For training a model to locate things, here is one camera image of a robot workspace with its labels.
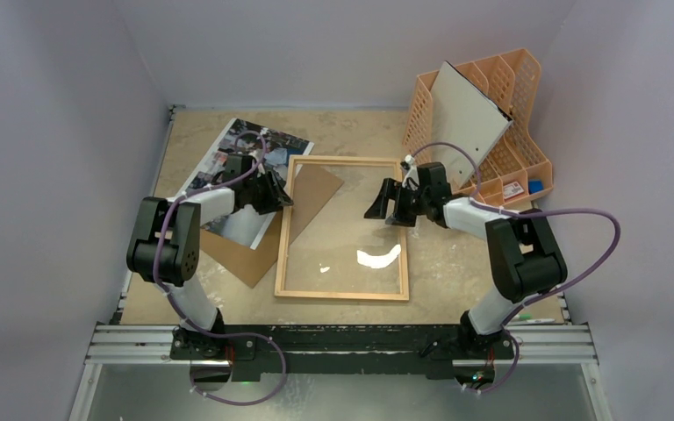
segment wooden frame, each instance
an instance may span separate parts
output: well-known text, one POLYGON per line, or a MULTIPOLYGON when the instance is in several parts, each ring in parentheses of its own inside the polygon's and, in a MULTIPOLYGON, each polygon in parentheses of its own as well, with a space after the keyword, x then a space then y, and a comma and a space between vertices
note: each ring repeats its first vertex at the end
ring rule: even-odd
MULTIPOLYGON (((288 163, 288 182, 285 191, 293 200, 293 185, 296 179, 296 167, 300 164, 346 166, 346 167, 388 167, 394 169, 394 178, 402 179, 402 168, 398 159, 369 158, 354 156, 313 156, 292 155, 288 163)), ((397 294, 371 292, 328 292, 328 291, 291 291, 285 289, 285 270, 288 261, 288 247, 290 245, 290 219, 292 208, 283 209, 283 224, 280 231, 280 249, 277 256, 277 274, 275 278, 275 296, 296 298, 325 298, 336 300, 368 300, 368 301, 409 301, 409 274, 407 269, 406 228, 399 227, 398 241, 401 246, 399 252, 399 292, 397 294)))

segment beige table surface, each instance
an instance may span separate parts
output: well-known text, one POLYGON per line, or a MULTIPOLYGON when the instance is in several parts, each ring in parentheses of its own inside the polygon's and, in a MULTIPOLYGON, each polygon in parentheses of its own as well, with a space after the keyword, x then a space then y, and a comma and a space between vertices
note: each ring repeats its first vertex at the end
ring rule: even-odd
MULTIPOLYGON (((242 118, 311 140, 315 143, 313 155, 403 157, 406 154, 401 146, 406 121, 404 111, 180 111, 176 114, 161 166, 157 196, 172 196, 179 190, 231 118, 242 118)), ((379 185, 372 177, 351 178, 348 173, 345 176, 350 189, 378 191, 379 185)), ((355 208, 363 210, 369 205, 357 203, 355 208)), ((324 225, 320 226, 311 231, 325 235, 324 225)), ((349 241, 341 235, 344 226, 335 226, 333 230, 333 237, 349 246, 349 241)), ((305 230, 302 235, 308 235, 309 231, 305 230)), ((220 308, 228 324, 458 323, 462 312, 476 304, 492 285, 486 244, 469 234, 445 230, 418 218, 417 226, 408 231, 407 250, 408 303, 275 298, 275 266, 251 289, 204 253, 201 253, 197 274, 208 298, 220 308)), ((350 256, 345 259, 355 260, 352 253, 343 253, 350 256)), ((325 266, 355 266, 354 261, 335 262, 341 255, 331 256, 331 262, 325 262, 325 266)), ((298 259, 289 259, 289 267, 299 265, 298 259)), ((370 278, 359 278, 350 276, 349 290, 372 292, 370 278)), ((555 297, 531 306, 526 313, 533 318, 563 321, 555 297)), ((159 290, 133 275, 121 324, 174 325, 178 322, 159 290)))

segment white board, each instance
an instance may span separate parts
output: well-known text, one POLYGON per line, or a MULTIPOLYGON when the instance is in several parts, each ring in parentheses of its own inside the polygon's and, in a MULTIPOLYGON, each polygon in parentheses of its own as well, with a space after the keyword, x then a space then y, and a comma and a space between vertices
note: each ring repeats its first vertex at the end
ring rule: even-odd
MULTIPOLYGON (((481 164, 512 120, 474 84, 447 61, 430 89, 433 96, 433 142, 448 142, 466 151, 481 164)), ((436 147, 433 161, 446 167, 449 181, 463 185, 474 168, 449 147, 436 147)))

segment gray wall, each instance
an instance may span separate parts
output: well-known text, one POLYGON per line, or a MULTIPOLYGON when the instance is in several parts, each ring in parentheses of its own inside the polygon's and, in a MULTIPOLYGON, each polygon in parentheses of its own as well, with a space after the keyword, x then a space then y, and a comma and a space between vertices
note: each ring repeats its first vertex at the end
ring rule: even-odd
POLYGON ((0 1, 0 420, 68 417, 165 126, 110 0, 0 1))
MULTIPOLYGON (((543 69, 534 138, 556 166, 544 206, 623 224, 613 258, 567 294, 573 316, 591 324, 617 419, 674 419, 674 2, 577 0, 543 69)), ((554 226, 572 274, 613 231, 554 226)))
POLYGON ((405 107, 443 60, 543 56, 575 0, 117 3, 172 103, 405 107))

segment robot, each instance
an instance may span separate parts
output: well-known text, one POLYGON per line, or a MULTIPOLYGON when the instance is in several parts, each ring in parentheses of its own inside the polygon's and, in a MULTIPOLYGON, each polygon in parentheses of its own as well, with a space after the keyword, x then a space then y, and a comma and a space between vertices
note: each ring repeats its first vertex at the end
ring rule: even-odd
MULTIPOLYGON (((156 283, 180 315, 171 359, 227 360, 235 365, 230 373, 235 382, 258 381, 262 373, 283 374, 279 387, 263 399, 232 404, 272 397, 286 373, 423 374, 456 379, 464 388, 485 388, 494 380, 494 365, 469 368, 453 362, 488 360, 491 354, 517 358, 510 346, 517 348, 517 343, 505 325, 525 300, 548 293, 567 277, 549 222, 531 218, 538 210, 519 214, 481 209, 471 197, 452 194, 442 164, 415 166, 407 156, 404 180, 384 179, 363 217, 400 226, 414 226, 417 217, 425 217, 487 242, 494 285, 462 313, 457 325, 227 325, 195 275, 199 227, 247 205, 261 214, 292 205, 282 179, 257 163, 255 157, 232 153, 220 175, 225 187, 210 186, 189 199, 143 199, 126 256, 130 270, 156 283), (167 230, 170 238, 164 235, 167 230), (532 250, 523 253, 520 245, 532 250)), ((193 385, 214 381, 195 367, 190 380, 193 385)))

